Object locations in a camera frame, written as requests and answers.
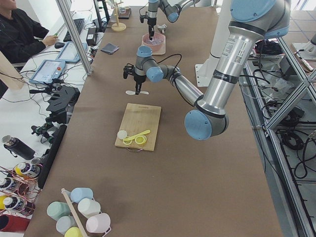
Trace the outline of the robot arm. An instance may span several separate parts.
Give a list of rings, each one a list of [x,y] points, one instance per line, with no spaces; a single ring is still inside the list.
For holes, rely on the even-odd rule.
[[[185,116],[187,133],[197,140],[217,136],[229,125],[224,107],[255,43],[286,35],[290,8],[288,0],[225,1],[218,27],[227,25],[230,34],[205,93],[186,79],[176,66],[158,63],[148,46],[138,48],[135,65],[125,66],[123,75],[134,77],[136,92],[140,92],[146,80],[168,80],[193,107]]]
[[[157,24],[158,9],[162,10],[170,23],[174,23],[178,20],[183,10],[198,2],[199,0],[180,0],[171,5],[167,0],[149,0],[148,11],[146,11],[145,15],[140,14],[140,21],[143,23],[144,19],[147,19],[149,35],[152,37],[155,33],[154,27]]]

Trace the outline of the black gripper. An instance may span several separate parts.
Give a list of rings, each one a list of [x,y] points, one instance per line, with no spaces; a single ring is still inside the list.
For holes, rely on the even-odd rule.
[[[138,95],[141,92],[142,83],[144,83],[146,81],[146,76],[145,75],[141,76],[141,75],[135,74],[134,81],[136,82],[135,94]]]
[[[155,18],[148,18],[148,27],[149,27],[149,34],[154,34],[155,30],[154,27],[156,25],[156,19]]]

